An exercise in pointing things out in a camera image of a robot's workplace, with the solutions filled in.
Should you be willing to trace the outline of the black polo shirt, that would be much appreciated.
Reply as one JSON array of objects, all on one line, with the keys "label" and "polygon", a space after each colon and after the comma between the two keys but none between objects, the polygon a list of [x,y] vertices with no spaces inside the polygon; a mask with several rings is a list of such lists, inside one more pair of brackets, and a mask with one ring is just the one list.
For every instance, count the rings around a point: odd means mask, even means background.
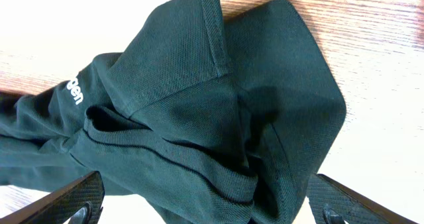
[{"label": "black polo shirt", "polygon": [[1,94],[1,183],[52,192],[96,170],[167,223],[291,223],[345,116],[288,0],[227,21],[220,0],[171,0],[125,51]]}]

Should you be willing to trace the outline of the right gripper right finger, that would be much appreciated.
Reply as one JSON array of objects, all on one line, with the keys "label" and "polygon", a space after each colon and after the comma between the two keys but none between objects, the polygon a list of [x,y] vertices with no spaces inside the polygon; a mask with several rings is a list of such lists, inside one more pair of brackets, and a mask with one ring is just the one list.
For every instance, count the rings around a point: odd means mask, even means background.
[{"label": "right gripper right finger", "polygon": [[307,197],[318,224],[415,224],[324,174],[310,177]]}]

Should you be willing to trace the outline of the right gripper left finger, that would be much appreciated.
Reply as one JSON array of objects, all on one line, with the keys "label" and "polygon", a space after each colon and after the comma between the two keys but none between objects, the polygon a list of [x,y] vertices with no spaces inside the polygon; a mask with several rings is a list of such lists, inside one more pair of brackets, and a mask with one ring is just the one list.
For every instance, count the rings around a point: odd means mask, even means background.
[{"label": "right gripper left finger", "polygon": [[1,224],[97,224],[103,211],[104,197],[101,174],[90,172],[1,218]]}]

